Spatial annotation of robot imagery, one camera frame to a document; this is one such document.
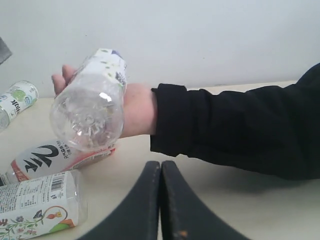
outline beverage bottle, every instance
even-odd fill
[[[83,188],[78,170],[1,186],[0,239],[26,240],[81,225],[88,218]]]
[[[80,169],[109,157],[114,151],[114,144],[100,151],[82,152],[62,140],[48,140],[21,152],[6,172],[0,174],[0,186]]]
[[[50,122],[56,136],[83,152],[105,149],[124,126],[126,62],[112,49],[98,49],[55,98]]]
[[[37,88],[28,81],[18,81],[0,95],[0,132],[8,127],[19,113],[39,98]]]

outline bottle label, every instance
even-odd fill
[[[16,157],[11,163],[18,182],[78,169],[92,164],[115,151],[115,145],[95,152],[82,152],[69,147],[62,140],[51,140],[38,147],[32,147]],[[9,184],[8,176],[3,178]]]
[[[19,113],[32,106],[38,98],[39,93],[34,85],[27,81],[19,81],[0,95],[0,107],[6,111],[11,122]]]
[[[96,74],[106,76],[110,82],[118,84],[125,91],[127,87],[126,69],[127,64],[117,51],[100,48],[84,60],[70,82],[81,74]]]
[[[0,239],[29,239],[75,227],[79,205],[67,202],[75,192],[70,172],[0,187]]]

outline white table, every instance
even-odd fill
[[[291,82],[269,83],[286,86]],[[246,91],[266,84],[206,88]],[[3,173],[18,153],[55,138],[49,123],[52,98],[42,98],[0,134]],[[72,240],[102,221],[128,194],[147,161],[174,160],[200,199],[226,223],[253,240],[320,238],[320,180],[292,183],[275,177],[217,166],[198,159],[173,159],[150,152],[149,136],[118,141],[115,154],[82,170],[89,195],[88,220],[81,226],[37,240]]]

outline person's hand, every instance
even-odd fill
[[[59,95],[76,70],[69,65],[62,67],[62,75],[52,75],[54,92]],[[157,120],[157,103],[155,94],[141,83],[127,85],[124,95],[124,128],[121,137],[137,135],[154,135]]]

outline black jacket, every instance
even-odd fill
[[[151,151],[285,179],[320,178],[320,63],[287,87],[212,95],[160,84]]]

